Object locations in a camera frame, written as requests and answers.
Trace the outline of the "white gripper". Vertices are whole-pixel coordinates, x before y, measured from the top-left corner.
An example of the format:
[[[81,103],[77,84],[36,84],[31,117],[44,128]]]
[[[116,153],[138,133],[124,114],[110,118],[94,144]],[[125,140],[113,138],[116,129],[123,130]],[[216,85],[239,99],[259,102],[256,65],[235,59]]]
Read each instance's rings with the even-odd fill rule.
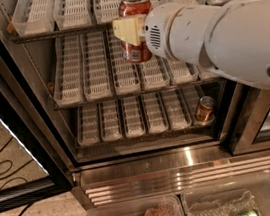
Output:
[[[114,36],[123,44],[140,46],[144,41],[152,54],[166,59],[181,57],[182,4],[164,3],[146,15],[119,17],[112,21]]]

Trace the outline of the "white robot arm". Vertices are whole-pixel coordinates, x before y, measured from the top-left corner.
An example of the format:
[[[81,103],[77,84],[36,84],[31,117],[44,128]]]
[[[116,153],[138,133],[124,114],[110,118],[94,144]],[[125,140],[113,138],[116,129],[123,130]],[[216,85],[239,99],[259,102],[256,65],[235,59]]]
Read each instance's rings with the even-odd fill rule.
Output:
[[[270,0],[232,0],[219,7],[164,3],[112,25],[116,38],[145,42],[156,56],[270,89]]]

